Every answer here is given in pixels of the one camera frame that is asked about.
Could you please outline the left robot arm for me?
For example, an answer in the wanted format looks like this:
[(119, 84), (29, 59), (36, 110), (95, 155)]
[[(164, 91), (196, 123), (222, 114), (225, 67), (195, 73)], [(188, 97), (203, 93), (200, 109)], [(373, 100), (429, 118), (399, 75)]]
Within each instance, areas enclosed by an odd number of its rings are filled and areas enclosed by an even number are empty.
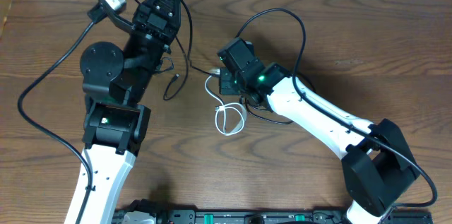
[(81, 55), (87, 114), (83, 124), (85, 163), (66, 223), (111, 223), (120, 191), (148, 128), (150, 109), (140, 105), (164, 53), (181, 25), (181, 0), (145, 0), (132, 20), (120, 16), (125, 0), (97, 0), (88, 17), (109, 18), (129, 34), (124, 48), (96, 42)]

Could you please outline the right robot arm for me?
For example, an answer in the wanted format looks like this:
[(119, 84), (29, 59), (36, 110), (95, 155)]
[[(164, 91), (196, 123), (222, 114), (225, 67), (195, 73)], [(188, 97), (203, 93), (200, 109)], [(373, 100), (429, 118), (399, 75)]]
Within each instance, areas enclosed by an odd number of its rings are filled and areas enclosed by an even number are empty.
[(265, 66), (254, 46), (236, 37), (218, 51), (224, 67), (220, 92), (286, 117), (315, 136), (340, 159), (353, 202), (349, 223), (380, 223), (420, 173), (400, 128), (374, 124), (329, 103), (279, 64)]

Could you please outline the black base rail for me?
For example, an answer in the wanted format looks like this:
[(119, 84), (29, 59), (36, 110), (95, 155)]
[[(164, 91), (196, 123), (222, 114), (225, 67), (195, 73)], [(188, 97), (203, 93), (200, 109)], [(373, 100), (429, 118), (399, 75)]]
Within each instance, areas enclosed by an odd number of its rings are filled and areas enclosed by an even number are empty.
[(195, 205), (164, 204), (141, 199), (133, 201), (127, 207), (116, 210), (111, 222), (117, 224), (347, 224), (351, 221), (346, 218), (346, 210), (341, 208), (291, 211), (199, 209)]

